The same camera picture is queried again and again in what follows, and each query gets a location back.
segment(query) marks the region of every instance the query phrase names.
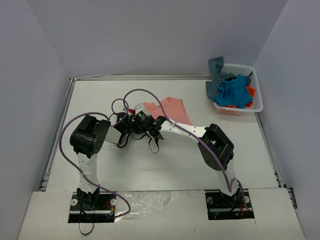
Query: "black wire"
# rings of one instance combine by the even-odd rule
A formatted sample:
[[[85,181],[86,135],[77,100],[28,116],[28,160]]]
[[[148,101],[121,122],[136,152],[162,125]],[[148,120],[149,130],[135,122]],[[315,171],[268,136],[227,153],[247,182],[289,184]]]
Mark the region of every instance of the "black wire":
[[[113,115],[117,115],[117,113],[112,113],[112,114],[109,116],[109,119],[111,119],[111,117],[112,117]]]
[[[140,139],[143,139],[145,136],[147,136],[147,134],[145,133],[145,134],[143,134],[141,137],[139,137],[139,138],[134,138],[133,136],[132,136],[132,133],[130,133],[130,136],[131,136],[131,138],[133,138],[134,140],[140,140]]]
[[[126,139],[125,139],[125,143],[124,143],[124,145],[122,145],[122,146],[117,145],[117,147],[118,147],[118,148],[120,148],[120,149],[122,149],[122,148],[124,148],[125,146],[127,146],[129,136],[130,136],[130,133],[128,133],[128,135],[126,136]]]
[[[233,206],[233,208],[231,208],[231,210],[229,212],[232,212],[233,210],[235,210],[237,207],[239,207],[239,205],[241,204],[242,202],[242,197],[240,196],[241,195],[241,191],[239,192],[239,201]]]
[[[149,140],[149,142],[148,142],[149,148],[150,148],[150,150],[151,150],[151,152],[152,152],[153,154],[157,154],[157,153],[159,152],[159,150],[160,150],[159,144],[158,144],[159,138],[155,138],[155,139],[154,139],[155,144],[156,144],[156,146],[158,147],[158,151],[156,151],[156,152],[152,151],[152,149],[151,149],[151,146],[150,146],[151,141],[152,141],[152,138],[150,138],[150,140]]]
[[[80,229],[81,213],[83,213],[83,214],[85,214],[85,215],[88,215],[85,211],[82,210],[82,197],[80,198],[80,214],[79,214],[79,225],[78,225],[78,226],[79,226],[79,231],[80,231],[80,233],[81,233],[82,235],[84,235],[84,236],[87,236],[87,235],[89,235],[90,233],[92,233],[92,231],[94,230],[95,224],[94,224],[93,219],[92,219],[92,228],[91,228],[91,230],[90,230],[89,232],[87,232],[87,233],[83,233],[83,232],[81,231],[81,229]]]

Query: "gray cloth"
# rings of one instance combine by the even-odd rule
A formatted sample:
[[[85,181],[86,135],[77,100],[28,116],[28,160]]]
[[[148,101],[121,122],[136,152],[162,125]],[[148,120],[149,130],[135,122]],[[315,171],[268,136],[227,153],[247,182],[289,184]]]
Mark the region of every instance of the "gray cloth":
[[[224,57],[219,56],[208,61],[209,63],[209,72],[211,75],[211,81],[205,82],[206,96],[212,102],[215,102],[215,97],[217,97],[220,92],[218,88],[220,87],[223,81],[231,81],[235,79],[236,76],[231,72],[221,72],[224,67]],[[251,84],[250,73],[248,76],[245,76],[245,81],[247,85]]]

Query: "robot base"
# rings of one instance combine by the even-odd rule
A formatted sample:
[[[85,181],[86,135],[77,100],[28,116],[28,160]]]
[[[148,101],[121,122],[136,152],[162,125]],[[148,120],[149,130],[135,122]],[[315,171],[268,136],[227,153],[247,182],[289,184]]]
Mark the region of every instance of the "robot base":
[[[244,190],[246,205],[252,209],[248,190]],[[253,211],[248,211],[242,204],[240,190],[234,196],[223,194],[219,190],[205,191],[206,208],[209,220],[254,219]]]
[[[71,198],[68,223],[113,223],[115,219],[111,216],[116,206],[112,206],[111,203],[116,203],[115,199],[116,196],[113,194],[100,192],[95,206],[83,202],[81,207],[80,198],[74,193]]]

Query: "screw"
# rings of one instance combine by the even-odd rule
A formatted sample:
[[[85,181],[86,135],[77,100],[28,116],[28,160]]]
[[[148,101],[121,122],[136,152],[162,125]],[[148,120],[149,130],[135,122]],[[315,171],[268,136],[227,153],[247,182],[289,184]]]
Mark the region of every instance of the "screw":
[[[214,198],[212,196],[209,196],[207,199],[206,199],[206,202],[208,204],[213,204],[214,203]]]
[[[117,204],[117,200],[115,200],[114,198],[112,198],[112,199],[110,200],[110,204],[111,204],[112,206],[115,206],[115,205]]]
[[[244,196],[244,200],[246,204],[250,203],[250,198],[248,196]]]
[[[75,199],[75,198],[73,198],[72,200],[71,200],[71,206],[76,206],[77,205],[77,203],[78,203],[78,200],[77,199]]]

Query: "blue cloth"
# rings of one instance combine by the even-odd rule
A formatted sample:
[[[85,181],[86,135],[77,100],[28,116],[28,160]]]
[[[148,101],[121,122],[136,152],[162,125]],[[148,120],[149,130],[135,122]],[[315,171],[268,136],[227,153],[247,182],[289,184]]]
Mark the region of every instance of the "blue cloth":
[[[224,67],[224,58],[222,56],[210,59],[208,65],[211,81],[205,82],[206,97],[212,102],[215,102],[215,97],[219,95],[218,88],[221,83],[235,79],[236,76],[231,72],[221,72]],[[245,77],[247,85],[251,84],[250,76],[251,74]]]
[[[214,100],[221,107],[233,105],[239,109],[244,109],[246,104],[253,100],[247,90],[246,77],[240,74],[236,79],[223,81],[218,88],[218,92],[220,94],[215,96]]]

